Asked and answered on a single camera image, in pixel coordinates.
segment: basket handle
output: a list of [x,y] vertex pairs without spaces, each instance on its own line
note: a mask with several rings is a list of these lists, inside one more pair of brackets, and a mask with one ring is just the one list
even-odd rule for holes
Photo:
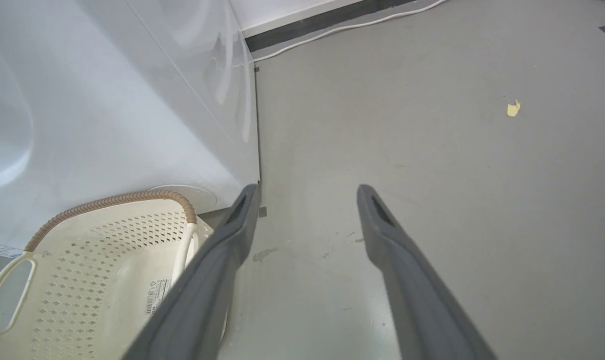
[[0,337],[1,337],[1,335],[3,335],[4,333],[7,333],[12,328],[12,326],[14,325],[14,322],[16,322],[16,318],[18,317],[19,312],[21,312],[22,305],[25,301],[25,297],[27,296],[27,293],[29,290],[29,285],[31,284],[31,280],[34,276],[34,272],[36,271],[37,262],[34,259],[34,254],[32,252],[24,251],[22,253],[22,255],[13,259],[9,264],[7,264],[7,266],[5,266],[0,271],[0,288],[1,288],[1,286],[3,285],[3,282],[5,282],[5,279],[7,278],[7,276],[10,275],[12,270],[14,270],[14,268],[22,262],[30,262],[31,271],[29,271],[29,276],[26,279],[26,283],[24,283],[24,289],[20,296],[20,300],[18,301],[18,304],[16,306],[16,310],[14,311],[14,314],[11,316],[11,320],[9,321],[7,328],[5,328],[5,330],[3,330],[3,331],[0,331]]
[[180,244],[178,245],[178,251],[176,253],[176,260],[174,261],[174,269],[171,272],[171,285],[176,283],[176,281],[181,276],[182,272],[187,265],[187,253],[189,251],[189,246],[192,242],[195,241],[195,245],[198,245],[198,234],[196,233],[196,224],[188,223],[184,227],[182,237],[180,238]]

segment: baseboard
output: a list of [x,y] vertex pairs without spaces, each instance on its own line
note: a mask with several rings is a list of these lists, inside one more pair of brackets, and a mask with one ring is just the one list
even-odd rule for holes
[[250,51],[273,46],[338,23],[416,0],[329,0],[261,23],[242,33]]
[[266,33],[269,30],[284,27],[285,25],[295,23],[296,21],[311,18],[312,16],[330,12],[341,7],[346,7],[357,2],[360,2],[360,0],[325,0],[325,2],[305,7],[304,9],[285,14],[285,16],[279,16],[257,25],[245,27],[242,29],[242,34],[245,36],[245,38],[252,37],[258,34]]

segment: power cord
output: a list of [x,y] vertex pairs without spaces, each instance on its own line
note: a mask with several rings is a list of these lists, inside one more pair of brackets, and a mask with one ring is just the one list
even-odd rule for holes
[[390,14],[389,16],[385,16],[383,18],[379,18],[378,20],[369,21],[369,22],[365,22],[365,23],[355,23],[354,25],[346,25],[346,26],[337,27],[337,28],[331,29],[331,30],[329,30],[327,32],[323,32],[322,34],[318,34],[318,35],[316,35],[316,36],[314,36],[312,38],[309,38],[309,39],[306,39],[304,41],[300,41],[300,42],[291,44],[291,45],[289,45],[287,47],[281,48],[280,50],[274,52],[271,55],[266,55],[266,56],[254,59],[254,62],[260,62],[262,60],[271,59],[271,58],[273,58],[273,57],[275,57],[277,55],[280,55],[280,54],[284,53],[287,50],[291,50],[291,49],[296,48],[298,46],[311,43],[312,41],[316,41],[316,40],[318,40],[320,38],[327,37],[327,36],[329,36],[331,34],[336,34],[338,32],[342,32],[343,30],[350,30],[350,29],[369,27],[369,25],[379,24],[379,23],[385,22],[387,20],[392,20],[392,19],[396,19],[396,18],[402,18],[403,16],[410,16],[410,15],[422,13],[424,11],[427,11],[429,9],[437,7],[438,5],[440,5],[440,4],[442,4],[442,3],[446,2],[446,1],[447,0],[438,0],[437,2],[433,2],[430,5],[422,7],[421,9],[415,9],[415,10],[411,10],[411,11],[405,11],[405,12],[402,12],[402,13]]

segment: basket rim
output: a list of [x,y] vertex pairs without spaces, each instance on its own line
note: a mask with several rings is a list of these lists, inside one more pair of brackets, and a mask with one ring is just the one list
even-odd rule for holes
[[77,215],[85,214],[88,212],[92,212],[94,210],[104,209],[108,207],[113,207],[115,205],[122,205],[128,203],[135,203],[138,201],[147,201],[147,200],[173,200],[181,205],[184,210],[184,216],[186,217],[186,222],[191,224],[197,223],[197,215],[196,210],[189,200],[183,195],[177,193],[176,191],[171,190],[150,190],[150,191],[138,191],[133,193],[125,193],[119,194],[117,196],[110,196],[107,198],[102,198],[100,200],[95,200],[88,203],[83,203],[83,205],[78,205],[76,207],[72,207],[69,210],[65,210],[60,212],[60,214],[51,218],[47,223],[45,223],[40,229],[33,235],[31,240],[24,247],[24,251],[33,253],[36,250],[40,241],[45,238],[45,236],[53,230],[58,224],[62,223],[67,219],[71,219]]

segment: laundry basket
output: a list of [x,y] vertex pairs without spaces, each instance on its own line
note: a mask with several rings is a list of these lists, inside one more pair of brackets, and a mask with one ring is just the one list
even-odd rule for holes
[[18,264],[32,264],[0,330],[0,360],[119,359],[212,232],[186,198],[167,190],[57,215],[0,272],[2,287]]

